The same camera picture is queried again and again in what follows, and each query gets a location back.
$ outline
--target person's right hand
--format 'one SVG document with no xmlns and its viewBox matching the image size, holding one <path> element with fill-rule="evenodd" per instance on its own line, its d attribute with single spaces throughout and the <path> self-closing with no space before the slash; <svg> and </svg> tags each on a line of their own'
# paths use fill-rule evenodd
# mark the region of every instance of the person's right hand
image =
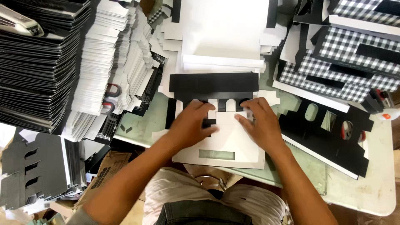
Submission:
<svg viewBox="0 0 400 225">
<path fill-rule="evenodd" d="M 281 151 L 289 150 L 282 139 L 278 119 L 265 98 L 244 101 L 240 106 L 253 111 L 255 122 L 250 122 L 241 115 L 235 115 L 235 119 L 242 124 L 260 148 L 271 157 Z"/>
</svg>

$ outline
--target gingham box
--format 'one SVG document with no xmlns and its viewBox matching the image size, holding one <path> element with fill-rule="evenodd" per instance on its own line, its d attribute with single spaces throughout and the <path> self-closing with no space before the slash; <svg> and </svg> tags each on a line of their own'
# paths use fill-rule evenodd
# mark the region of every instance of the gingham box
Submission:
<svg viewBox="0 0 400 225">
<path fill-rule="evenodd" d="M 311 57 L 312 53 L 312 50 L 306 51 L 306 55 L 304 56 L 301 66 L 298 70 L 300 74 L 304 74 L 307 76 L 316 76 L 329 80 L 336 80 L 343 83 L 349 83 L 368 88 L 376 88 L 379 90 L 390 92 L 394 92 L 400 84 L 400 80 L 398 79 L 393 79 L 376 74 L 374 74 L 372 78 L 369 79 L 365 77 L 331 71 L 329 70 L 331 63 Z"/>
<path fill-rule="evenodd" d="M 356 54 L 360 44 L 400 52 L 400 42 L 335 27 L 322 29 L 312 57 L 400 79 L 400 65 Z"/>
<path fill-rule="evenodd" d="M 294 71 L 295 64 L 286 62 L 278 81 L 319 94 L 353 102 L 363 102 L 370 88 L 346 83 L 342 89 L 332 88 L 306 80 L 307 75 Z"/>
<path fill-rule="evenodd" d="M 383 0 L 339 0 L 330 14 L 400 27 L 400 17 L 374 11 Z"/>
</svg>

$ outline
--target person's left hand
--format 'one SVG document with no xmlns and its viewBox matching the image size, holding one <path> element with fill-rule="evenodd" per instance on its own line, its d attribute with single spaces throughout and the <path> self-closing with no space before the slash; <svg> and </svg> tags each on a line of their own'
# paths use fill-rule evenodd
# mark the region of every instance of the person's left hand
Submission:
<svg viewBox="0 0 400 225">
<path fill-rule="evenodd" d="M 175 153 L 197 144 L 218 130 L 218 127 L 202 128 L 209 110 L 215 110 L 215 106 L 194 99 L 174 120 L 164 137 L 168 138 Z"/>
</svg>

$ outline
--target forearm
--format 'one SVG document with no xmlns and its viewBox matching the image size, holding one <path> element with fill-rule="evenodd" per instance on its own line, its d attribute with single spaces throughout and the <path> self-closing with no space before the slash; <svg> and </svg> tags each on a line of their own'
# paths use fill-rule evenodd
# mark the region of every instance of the forearm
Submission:
<svg viewBox="0 0 400 225">
<path fill-rule="evenodd" d="M 296 224 L 337 224 L 326 203 L 287 146 L 272 157 Z"/>
<path fill-rule="evenodd" d="M 151 148 L 115 174 L 83 207 L 101 224 L 119 224 L 139 198 L 158 169 L 172 156 L 168 140 L 160 139 Z"/>
</svg>

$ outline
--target brown cardboard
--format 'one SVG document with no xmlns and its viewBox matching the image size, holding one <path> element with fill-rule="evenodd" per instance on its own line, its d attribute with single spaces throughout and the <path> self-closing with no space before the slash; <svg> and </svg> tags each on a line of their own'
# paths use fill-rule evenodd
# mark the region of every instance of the brown cardboard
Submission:
<svg viewBox="0 0 400 225">
<path fill-rule="evenodd" d="M 108 179 L 114 176 L 122 167 L 128 163 L 128 159 L 131 153 L 110 151 L 104 157 L 100 164 L 99 172 L 92 182 L 90 182 L 88 188 L 84 191 L 82 197 L 75 204 L 75 208 L 81 207 L 84 203 L 90 200 Z"/>
</svg>

